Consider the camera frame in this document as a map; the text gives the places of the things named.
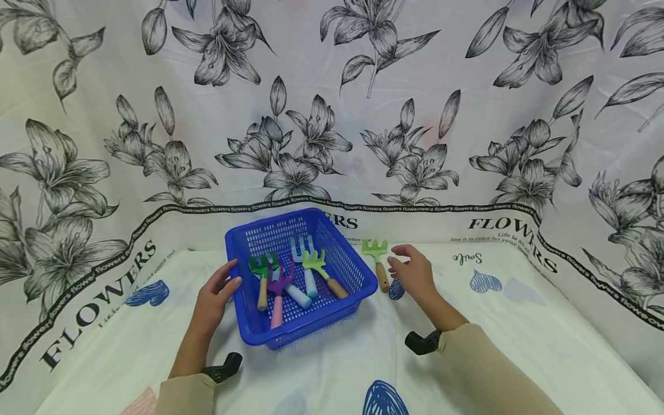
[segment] beige sleeve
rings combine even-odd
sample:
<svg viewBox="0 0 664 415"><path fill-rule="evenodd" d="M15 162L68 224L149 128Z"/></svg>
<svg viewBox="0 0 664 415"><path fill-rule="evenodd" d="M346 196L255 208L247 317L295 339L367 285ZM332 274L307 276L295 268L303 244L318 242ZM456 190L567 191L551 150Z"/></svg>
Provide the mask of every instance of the beige sleeve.
<svg viewBox="0 0 664 415"><path fill-rule="evenodd" d="M211 415L214 386L203 373L167 379L161 383L153 415Z"/></svg>
<svg viewBox="0 0 664 415"><path fill-rule="evenodd" d="M476 324L443 333L438 351L483 414L562 415L555 403Z"/></svg>

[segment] black and white floral fabric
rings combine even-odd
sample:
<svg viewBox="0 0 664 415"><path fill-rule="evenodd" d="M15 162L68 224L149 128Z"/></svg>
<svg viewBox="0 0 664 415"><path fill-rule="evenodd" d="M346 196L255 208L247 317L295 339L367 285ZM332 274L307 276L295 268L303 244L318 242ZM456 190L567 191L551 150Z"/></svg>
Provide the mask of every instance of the black and white floral fabric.
<svg viewBox="0 0 664 415"><path fill-rule="evenodd" d="M663 37L645 0L4 0L0 406L170 253L304 207L355 242L509 235L653 384Z"/></svg>

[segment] tool handle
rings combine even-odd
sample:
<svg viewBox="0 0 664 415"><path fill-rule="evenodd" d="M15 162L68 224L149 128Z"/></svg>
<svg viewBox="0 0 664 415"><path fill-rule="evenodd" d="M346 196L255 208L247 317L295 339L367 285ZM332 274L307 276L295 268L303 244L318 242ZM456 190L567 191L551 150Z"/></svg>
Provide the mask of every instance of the tool handle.
<svg viewBox="0 0 664 415"><path fill-rule="evenodd" d="M279 327L284 322L284 298L278 296L274 298L274 305L272 306L272 320L270 321L270 329Z"/></svg>
<svg viewBox="0 0 664 415"><path fill-rule="evenodd" d="M307 309L311 306L311 298L307 294L304 294L299 288L295 287L293 284L288 284L288 287L285 288L288 295L295 300L303 309Z"/></svg>
<svg viewBox="0 0 664 415"><path fill-rule="evenodd" d="M376 263L376 277L378 277L378 284L380 285L380 290L384 293L390 292L390 283L387 280L387 274L385 273L385 266L382 262Z"/></svg>
<svg viewBox="0 0 664 415"><path fill-rule="evenodd" d="M260 311L268 309L268 279L260 279L260 291L258 292L258 304L256 308Z"/></svg>
<svg viewBox="0 0 664 415"><path fill-rule="evenodd" d="M338 299L343 299L348 297L348 293L346 290L343 289L343 287L335 280L334 278L328 278L327 279L327 286L330 287L334 295L337 296Z"/></svg>
<svg viewBox="0 0 664 415"><path fill-rule="evenodd" d="M308 268L304 270L304 285L307 288L307 296L309 296L309 298L316 298L318 296L316 280L313 279L313 272Z"/></svg>

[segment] blue plastic basket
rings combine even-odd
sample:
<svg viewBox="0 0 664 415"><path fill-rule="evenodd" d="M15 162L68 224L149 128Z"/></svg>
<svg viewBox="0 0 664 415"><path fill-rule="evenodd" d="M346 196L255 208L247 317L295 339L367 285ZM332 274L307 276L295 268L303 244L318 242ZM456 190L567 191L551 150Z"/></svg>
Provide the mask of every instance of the blue plastic basket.
<svg viewBox="0 0 664 415"><path fill-rule="evenodd" d="M289 272L290 239L306 234L312 236L317 251L325 250L325 269L349 295L337 299L325 280L314 271L319 294L313 299L311 307L302 309L284 292L284 324L271 330L274 295L268 293L268 310L258 311L256 303L260 283L249 268L249 258L276 252ZM323 212L316 208L297 210L233 228L226 233L226 252L229 259L238 259L237 266L230 272L231 278L242 276L242 285L233 295L235 311L240 336L251 346L266 345L271 350L279 349L353 314L360 302L378 288L371 269ZM302 264L295 263L293 284L306 292Z"/></svg>

